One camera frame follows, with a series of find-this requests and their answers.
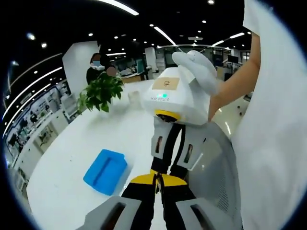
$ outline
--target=label sticker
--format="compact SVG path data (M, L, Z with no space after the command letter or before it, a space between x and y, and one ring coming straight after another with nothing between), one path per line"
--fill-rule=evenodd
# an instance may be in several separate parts
M158 78L153 84L153 90L176 90L179 78Z

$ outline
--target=ventilation holes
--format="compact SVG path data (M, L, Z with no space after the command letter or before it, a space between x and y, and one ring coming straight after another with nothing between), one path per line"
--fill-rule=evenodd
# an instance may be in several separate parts
M209 224L206 221L205 217L202 215L199 206L198 205L192 205L191 209L193 210L194 214L196 215L197 220L199 221L199 223L201 224L202 229L204 230L209 230Z
M100 230L113 230L121 213L125 209L125 206L126 205L123 203L116 204L107 217L106 222L101 226Z
M188 163L188 161L190 160L190 156L192 154L192 151L193 151L193 146L191 144L189 144L189 147L188 147L188 152L186 154L186 157L184 158L184 163Z
M161 145L162 137L158 138L157 144L155 146L155 152L159 153L160 145Z

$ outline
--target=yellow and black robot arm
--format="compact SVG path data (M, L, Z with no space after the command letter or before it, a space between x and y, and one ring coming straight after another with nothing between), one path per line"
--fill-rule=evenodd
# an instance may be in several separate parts
M122 196L113 196L88 213L78 230L149 230L158 187L168 230L234 229L223 211L196 198L184 180L151 172L133 179Z

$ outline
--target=human arm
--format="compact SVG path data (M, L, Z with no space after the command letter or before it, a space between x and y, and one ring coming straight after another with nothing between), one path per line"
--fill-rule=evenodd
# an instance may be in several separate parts
M211 97L209 120L219 108L255 89L260 65L260 38L253 33L249 60L229 80L219 85L218 93Z

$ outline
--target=white pillar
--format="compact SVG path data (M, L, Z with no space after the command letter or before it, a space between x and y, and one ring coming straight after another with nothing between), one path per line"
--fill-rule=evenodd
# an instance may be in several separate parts
M146 56L147 65L151 66L153 71L156 71L158 68L157 68L154 48L153 47L146 48L145 56Z
M62 58L69 88L76 99L87 86L86 72L90 67L91 57L98 52L96 41L80 42L72 44Z
M239 63L242 63L241 60L241 51L237 49L231 49L231 55L239 58Z

